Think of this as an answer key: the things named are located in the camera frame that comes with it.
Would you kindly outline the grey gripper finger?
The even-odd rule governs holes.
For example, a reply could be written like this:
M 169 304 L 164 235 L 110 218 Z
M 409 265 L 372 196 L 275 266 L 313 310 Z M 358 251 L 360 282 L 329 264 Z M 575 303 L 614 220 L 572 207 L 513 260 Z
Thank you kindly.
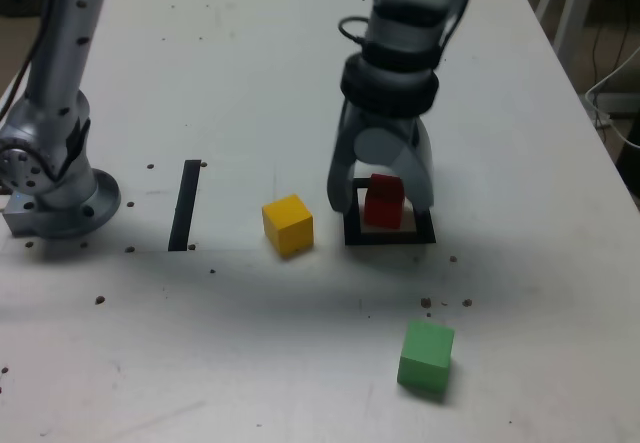
M 431 144 L 419 118 L 397 120 L 391 127 L 364 129 L 355 139 L 354 151 L 358 161 L 385 167 L 399 177 L 414 210 L 431 209 L 434 204 Z
M 327 195 L 332 209 L 347 213 L 352 203 L 354 166 L 357 160 L 354 143 L 363 129 L 358 108 L 345 100 L 336 133 L 335 147 L 327 179 Z

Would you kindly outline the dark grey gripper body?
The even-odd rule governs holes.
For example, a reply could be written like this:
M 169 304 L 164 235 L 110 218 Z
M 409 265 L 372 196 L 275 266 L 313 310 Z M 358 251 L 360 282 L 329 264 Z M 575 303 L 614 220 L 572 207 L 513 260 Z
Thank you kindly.
M 410 144 L 419 143 L 419 119 L 392 118 L 377 113 L 363 110 L 349 101 L 343 104 L 343 125 L 356 128 L 376 127 L 382 128 L 392 134 L 403 138 Z

